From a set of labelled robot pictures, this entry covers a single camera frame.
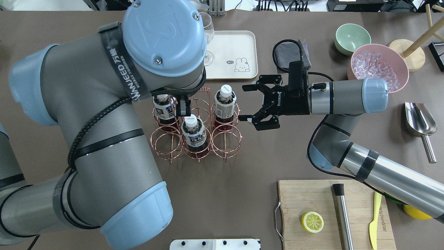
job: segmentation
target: bottle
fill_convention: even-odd
[[[228,84],[222,85],[221,89],[214,96],[214,102],[216,103],[214,126],[222,125],[218,130],[228,131],[232,129],[232,126],[223,124],[233,123],[236,99],[236,94]]]
[[[210,152],[205,126],[200,118],[193,114],[185,117],[182,124],[182,133],[185,136],[187,149],[194,152],[188,154],[189,156],[202,158]]]
[[[156,108],[157,118],[159,118],[159,126],[161,130],[165,132],[176,131],[173,128],[162,127],[172,126],[179,129],[178,123],[176,122],[176,117],[174,116],[174,109],[176,107],[174,97],[170,99],[169,95],[158,95],[153,97],[153,104]]]

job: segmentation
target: scoop handle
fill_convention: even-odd
[[[430,139],[428,135],[421,136],[422,143],[424,144],[425,153],[427,154],[429,163],[436,163],[435,153],[433,152],[432,144],[430,143]]]

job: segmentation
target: ice scoop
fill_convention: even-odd
[[[421,137],[429,163],[436,163],[435,153],[430,144],[429,136],[438,130],[435,119],[428,111],[424,103],[405,103],[407,116],[407,128],[417,137]]]

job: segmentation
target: wooden cutting board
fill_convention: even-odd
[[[344,184],[345,202],[355,250],[371,250],[369,223],[373,220],[374,191],[355,180],[280,180],[279,198],[283,217],[284,250],[342,250],[331,185]],[[302,215],[318,212],[324,228],[313,234],[301,225]],[[385,198],[379,209],[378,250],[396,250]]]

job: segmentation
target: bottle label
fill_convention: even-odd
[[[232,117],[234,115],[234,106],[236,105],[236,95],[233,94],[233,101],[228,104],[219,102],[216,96],[214,96],[214,102],[216,103],[216,116],[221,119]]]
[[[154,103],[154,107],[156,108],[157,117],[159,119],[169,120],[171,118],[174,118],[174,101],[171,101],[171,103],[168,103],[166,105],[159,105],[157,103]]]
[[[202,126],[196,134],[188,134],[182,129],[183,135],[185,136],[185,142],[191,147],[202,146],[206,142],[206,131],[205,126]]]

